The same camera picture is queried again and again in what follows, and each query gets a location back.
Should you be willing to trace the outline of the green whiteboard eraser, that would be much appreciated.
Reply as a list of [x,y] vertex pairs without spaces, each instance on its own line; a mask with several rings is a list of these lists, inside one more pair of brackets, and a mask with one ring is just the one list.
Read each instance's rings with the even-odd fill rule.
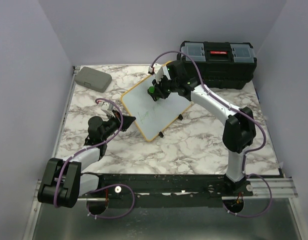
[[153,94],[155,92],[155,87],[150,86],[147,91],[148,91],[149,94]]

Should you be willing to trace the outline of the yellow framed whiteboard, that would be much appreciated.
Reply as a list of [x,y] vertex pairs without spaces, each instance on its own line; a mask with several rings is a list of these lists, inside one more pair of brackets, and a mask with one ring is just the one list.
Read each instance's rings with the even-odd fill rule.
[[148,142],[153,141],[192,105],[177,93],[171,93],[167,99],[154,101],[147,93],[153,86],[153,80],[154,76],[148,74],[123,93],[120,99],[129,115],[136,117],[134,123]]

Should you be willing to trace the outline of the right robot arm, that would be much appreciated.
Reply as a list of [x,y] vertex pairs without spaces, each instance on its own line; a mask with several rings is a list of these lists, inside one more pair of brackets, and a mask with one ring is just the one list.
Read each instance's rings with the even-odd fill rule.
[[185,65],[179,61],[167,64],[157,70],[152,63],[148,73],[154,76],[148,94],[154,101],[165,100],[172,93],[177,93],[210,112],[224,126],[222,141],[228,150],[228,168],[225,173],[224,191],[235,196],[242,190],[241,181],[245,178],[245,154],[256,137],[256,123],[249,107],[240,108],[215,94],[205,84],[197,64],[193,64],[196,75],[188,73]]

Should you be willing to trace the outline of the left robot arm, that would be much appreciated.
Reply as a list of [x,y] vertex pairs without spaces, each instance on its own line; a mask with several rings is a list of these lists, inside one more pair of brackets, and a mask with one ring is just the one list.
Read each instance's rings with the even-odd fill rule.
[[104,157],[107,144],[120,131],[125,132],[136,117],[121,115],[113,111],[108,120],[93,116],[88,120],[88,135],[84,146],[77,153],[64,159],[48,160],[37,199],[40,203],[55,207],[72,208],[79,196],[90,193],[98,198],[104,194],[105,186],[96,176],[82,176],[81,172]]

